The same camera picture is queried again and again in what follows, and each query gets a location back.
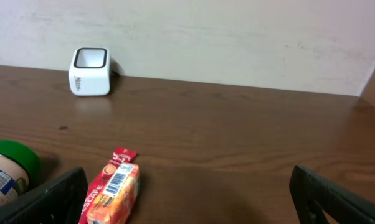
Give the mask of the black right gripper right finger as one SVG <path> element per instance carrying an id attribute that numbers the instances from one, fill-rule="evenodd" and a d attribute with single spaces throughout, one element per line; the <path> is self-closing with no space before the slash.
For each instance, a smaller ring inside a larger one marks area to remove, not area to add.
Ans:
<path id="1" fill-rule="evenodd" d="M 338 223 L 375 224 L 375 203 L 304 166 L 294 166 L 289 190 L 300 223 L 328 223 L 327 213 Z"/>

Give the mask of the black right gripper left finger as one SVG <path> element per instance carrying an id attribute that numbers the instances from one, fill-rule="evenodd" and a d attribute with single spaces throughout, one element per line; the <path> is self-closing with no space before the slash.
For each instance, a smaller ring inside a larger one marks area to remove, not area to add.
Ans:
<path id="1" fill-rule="evenodd" d="M 0 224 L 78 223 L 87 189 L 83 168 L 72 169 L 0 207 Z"/>

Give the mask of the small orange box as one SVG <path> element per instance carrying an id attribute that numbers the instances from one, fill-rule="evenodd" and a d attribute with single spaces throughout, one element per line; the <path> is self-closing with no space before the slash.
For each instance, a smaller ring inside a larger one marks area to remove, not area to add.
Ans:
<path id="1" fill-rule="evenodd" d="M 86 218 L 89 224 L 125 224 L 138 195 L 140 169 L 122 163 L 101 190 Z"/>

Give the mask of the green lid spice jar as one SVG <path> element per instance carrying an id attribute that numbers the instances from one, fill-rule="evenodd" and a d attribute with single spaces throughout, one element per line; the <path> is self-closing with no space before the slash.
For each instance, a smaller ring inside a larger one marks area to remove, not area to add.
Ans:
<path id="1" fill-rule="evenodd" d="M 0 207 L 26 193 L 40 172 L 40 158 L 32 149 L 0 140 Z"/>

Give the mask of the small red sachet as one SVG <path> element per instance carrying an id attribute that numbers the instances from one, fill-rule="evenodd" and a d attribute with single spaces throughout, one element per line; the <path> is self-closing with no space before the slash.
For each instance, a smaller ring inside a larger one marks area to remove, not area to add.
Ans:
<path id="1" fill-rule="evenodd" d="M 94 199 L 99 194 L 101 189 L 104 188 L 105 184 L 110 180 L 112 175 L 115 173 L 119 165 L 123 162 L 131 163 L 137 155 L 138 153 L 136 151 L 125 149 L 123 147 L 116 148 L 110 160 L 106 163 L 106 166 L 89 184 L 78 224 L 88 223 L 86 218 L 88 209 L 91 207 Z"/>

